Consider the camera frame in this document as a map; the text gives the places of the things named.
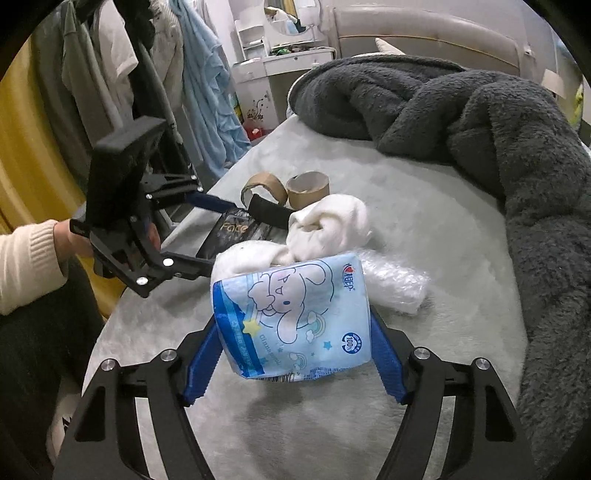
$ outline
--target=tissue pack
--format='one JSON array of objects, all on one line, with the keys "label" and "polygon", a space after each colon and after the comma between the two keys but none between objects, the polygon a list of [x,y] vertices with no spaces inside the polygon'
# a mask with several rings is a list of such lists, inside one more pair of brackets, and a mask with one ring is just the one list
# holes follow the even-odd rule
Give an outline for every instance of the tissue pack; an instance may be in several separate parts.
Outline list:
[{"label": "tissue pack", "polygon": [[314,380],[371,359],[369,303],[353,253],[228,278],[213,311],[233,370]]}]

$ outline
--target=vanity table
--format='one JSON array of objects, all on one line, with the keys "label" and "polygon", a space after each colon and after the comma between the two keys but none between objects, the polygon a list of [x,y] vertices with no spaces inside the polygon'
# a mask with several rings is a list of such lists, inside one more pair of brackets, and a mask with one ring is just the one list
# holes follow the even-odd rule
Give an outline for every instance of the vanity table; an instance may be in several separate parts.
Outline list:
[{"label": "vanity table", "polygon": [[[316,1],[275,0],[272,3],[283,9],[271,7],[269,0],[264,0],[241,12],[235,25],[247,60],[232,66],[232,79],[245,122],[265,133],[285,121],[287,94],[298,77],[333,60],[336,54],[333,48],[318,46],[323,35],[317,27],[319,7]],[[281,48],[305,50],[271,54]]]}]

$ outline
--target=yellow star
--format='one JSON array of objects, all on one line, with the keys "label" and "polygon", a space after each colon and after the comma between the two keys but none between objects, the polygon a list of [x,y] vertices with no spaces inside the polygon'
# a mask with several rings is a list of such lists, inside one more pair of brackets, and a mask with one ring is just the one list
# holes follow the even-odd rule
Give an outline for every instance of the yellow star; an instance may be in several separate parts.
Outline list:
[{"label": "yellow star", "polygon": [[250,336],[255,335],[261,329],[261,326],[256,322],[256,318],[243,322],[243,324],[242,333],[247,333]]}]

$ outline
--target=person's leg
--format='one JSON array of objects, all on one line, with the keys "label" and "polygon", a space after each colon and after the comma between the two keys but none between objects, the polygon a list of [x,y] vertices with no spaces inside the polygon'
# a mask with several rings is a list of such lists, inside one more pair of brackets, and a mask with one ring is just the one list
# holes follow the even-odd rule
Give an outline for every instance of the person's leg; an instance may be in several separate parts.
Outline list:
[{"label": "person's leg", "polygon": [[10,448],[2,438],[9,436],[38,478],[50,479],[46,434],[60,380],[70,376],[82,387],[102,326],[90,282],[77,261],[70,262],[62,288],[0,316],[0,459]]}]

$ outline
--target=cardboard tape roll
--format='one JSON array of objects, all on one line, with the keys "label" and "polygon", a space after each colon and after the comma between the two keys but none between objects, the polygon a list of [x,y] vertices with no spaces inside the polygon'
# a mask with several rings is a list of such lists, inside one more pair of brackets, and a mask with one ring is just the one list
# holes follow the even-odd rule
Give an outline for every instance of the cardboard tape roll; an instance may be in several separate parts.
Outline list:
[{"label": "cardboard tape roll", "polygon": [[291,208],[302,208],[330,195],[329,178],[319,171],[308,171],[290,178],[286,184]]},{"label": "cardboard tape roll", "polygon": [[253,175],[242,188],[240,199],[242,204],[248,208],[252,200],[252,191],[256,187],[263,187],[277,201],[280,206],[287,203],[287,192],[285,187],[277,177],[267,171],[262,171]]}]

